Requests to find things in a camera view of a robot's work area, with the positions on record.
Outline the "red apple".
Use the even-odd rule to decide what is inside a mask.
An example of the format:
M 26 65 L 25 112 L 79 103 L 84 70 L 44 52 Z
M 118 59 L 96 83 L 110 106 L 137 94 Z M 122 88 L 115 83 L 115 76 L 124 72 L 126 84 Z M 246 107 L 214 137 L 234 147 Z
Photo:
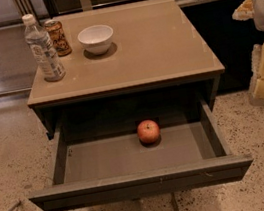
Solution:
M 152 144 L 160 137 L 159 125 L 153 120 L 141 121 L 136 131 L 139 140 L 145 144 Z

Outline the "brown cabinet with counter top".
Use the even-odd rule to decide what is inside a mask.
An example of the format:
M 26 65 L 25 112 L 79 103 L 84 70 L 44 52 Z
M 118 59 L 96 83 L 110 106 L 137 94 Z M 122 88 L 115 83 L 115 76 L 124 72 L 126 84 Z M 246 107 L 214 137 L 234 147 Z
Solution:
M 146 0 L 61 16 L 73 52 L 61 62 L 65 77 L 52 83 L 35 75 L 28 106 L 47 127 L 47 107 L 159 86 L 209 80 L 214 102 L 224 66 L 174 0 Z M 86 27 L 114 29 L 113 45 L 101 56 L 82 49 L 77 36 Z

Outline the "open grey top drawer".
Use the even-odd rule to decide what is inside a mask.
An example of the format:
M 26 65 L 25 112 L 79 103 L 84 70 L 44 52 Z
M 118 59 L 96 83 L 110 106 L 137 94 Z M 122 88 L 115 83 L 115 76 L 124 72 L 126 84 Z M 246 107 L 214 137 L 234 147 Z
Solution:
M 66 211 L 241 180 L 250 155 L 233 154 L 200 99 L 153 112 L 160 138 L 139 141 L 135 119 L 66 123 L 53 139 L 50 180 L 28 196 L 43 211 Z

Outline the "white ceramic bowl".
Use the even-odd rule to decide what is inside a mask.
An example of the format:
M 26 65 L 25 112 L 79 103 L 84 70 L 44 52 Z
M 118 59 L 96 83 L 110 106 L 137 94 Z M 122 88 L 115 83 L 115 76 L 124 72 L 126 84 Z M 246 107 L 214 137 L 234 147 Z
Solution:
M 85 28 L 77 36 L 83 49 L 94 55 L 105 54 L 112 44 L 114 30 L 107 25 Z

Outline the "brown drink can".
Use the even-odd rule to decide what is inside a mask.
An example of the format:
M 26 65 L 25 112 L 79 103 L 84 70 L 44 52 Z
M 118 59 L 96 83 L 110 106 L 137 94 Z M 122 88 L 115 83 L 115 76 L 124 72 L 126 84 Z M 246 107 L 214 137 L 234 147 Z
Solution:
M 61 22 L 50 19 L 45 21 L 44 27 L 48 35 L 50 35 L 50 39 L 59 56 L 69 55 L 73 51 L 66 39 L 66 34 L 64 34 Z

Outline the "clear plastic water bottle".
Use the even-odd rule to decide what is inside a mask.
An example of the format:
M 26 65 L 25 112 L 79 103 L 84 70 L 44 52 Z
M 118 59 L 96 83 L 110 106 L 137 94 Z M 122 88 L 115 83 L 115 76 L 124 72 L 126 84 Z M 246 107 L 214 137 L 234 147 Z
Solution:
M 65 76 L 65 68 L 63 68 L 47 30 L 39 26 L 32 14 L 24 15 L 22 20 L 26 26 L 25 40 L 42 71 L 44 79 L 48 82 L 60 81 Z

